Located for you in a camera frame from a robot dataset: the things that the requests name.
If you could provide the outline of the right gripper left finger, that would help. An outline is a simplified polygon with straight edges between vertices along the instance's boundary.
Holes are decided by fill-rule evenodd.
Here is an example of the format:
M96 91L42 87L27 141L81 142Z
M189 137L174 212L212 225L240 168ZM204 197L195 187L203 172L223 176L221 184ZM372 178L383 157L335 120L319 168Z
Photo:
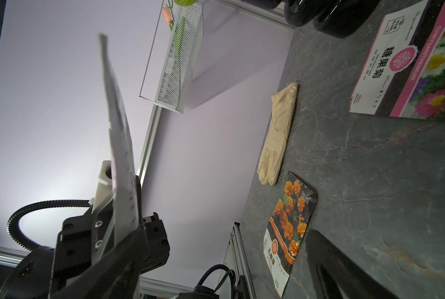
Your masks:
M50 298L132 299L149 253L146 230L140 225L76 281Z

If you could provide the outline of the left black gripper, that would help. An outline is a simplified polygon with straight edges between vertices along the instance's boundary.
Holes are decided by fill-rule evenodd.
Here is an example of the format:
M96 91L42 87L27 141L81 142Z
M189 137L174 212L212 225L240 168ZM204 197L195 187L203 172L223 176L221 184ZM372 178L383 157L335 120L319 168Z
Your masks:
M68 218L64 221L62 231L58 235L59 240L52 264L49 298L76 281L117 245L114 238L114 224L113 201L98 213ZM145 218L139 216L138 226L140 225L146 230L150 246L149 257L145 260L141 272L144 274L166 264L170 255L170 245L158 214Z

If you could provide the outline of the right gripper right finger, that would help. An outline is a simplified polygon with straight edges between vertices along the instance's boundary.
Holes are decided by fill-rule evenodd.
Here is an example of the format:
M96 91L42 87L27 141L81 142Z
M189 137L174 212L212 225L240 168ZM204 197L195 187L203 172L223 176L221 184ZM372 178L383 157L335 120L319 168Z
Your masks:
M306 240L307 262L319 299L395 299L396 296L363 271L318 230Z

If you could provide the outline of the purple flower seed packet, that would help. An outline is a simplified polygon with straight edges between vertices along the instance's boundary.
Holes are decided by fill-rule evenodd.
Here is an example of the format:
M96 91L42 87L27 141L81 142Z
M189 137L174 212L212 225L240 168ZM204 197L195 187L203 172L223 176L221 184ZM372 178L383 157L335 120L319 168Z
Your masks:
M109 59L109 40L99 34L103 80L109 115L114 238L118 244L139 223L133 146L124 102Z

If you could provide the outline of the orange marigold seed packet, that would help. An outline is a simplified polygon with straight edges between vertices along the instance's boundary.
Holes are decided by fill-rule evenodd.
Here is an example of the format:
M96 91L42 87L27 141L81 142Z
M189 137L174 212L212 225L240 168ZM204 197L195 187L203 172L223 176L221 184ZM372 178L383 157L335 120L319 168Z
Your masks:
M283 295L289 281L317 202L318 194L288 172L263 238L264 258L278 296Z

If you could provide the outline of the pink chrysanthemum seed packet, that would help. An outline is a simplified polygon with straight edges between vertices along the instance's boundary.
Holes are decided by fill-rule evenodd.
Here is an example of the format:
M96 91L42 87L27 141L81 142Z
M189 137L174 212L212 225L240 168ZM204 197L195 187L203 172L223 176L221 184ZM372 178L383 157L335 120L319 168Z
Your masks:
M350 112L445 121L445 1L420 1L383 18Z

